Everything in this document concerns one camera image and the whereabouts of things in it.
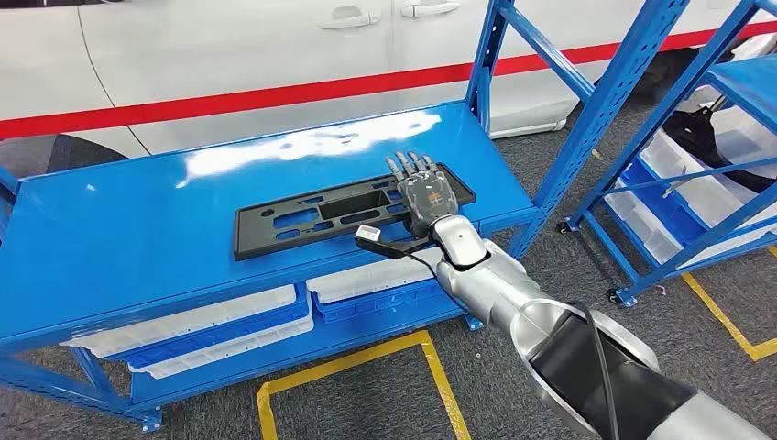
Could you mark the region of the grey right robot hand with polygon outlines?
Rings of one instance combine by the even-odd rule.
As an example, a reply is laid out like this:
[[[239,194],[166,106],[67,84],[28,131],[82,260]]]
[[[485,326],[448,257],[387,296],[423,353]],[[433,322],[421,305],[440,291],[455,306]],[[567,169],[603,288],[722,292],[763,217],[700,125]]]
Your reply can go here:
[[[427,237],[437,220],[457,213],[452,186],[430,156],[397,151],[395,158],[386,157],[385,161],[409,209],[408,229],[415,237]]]

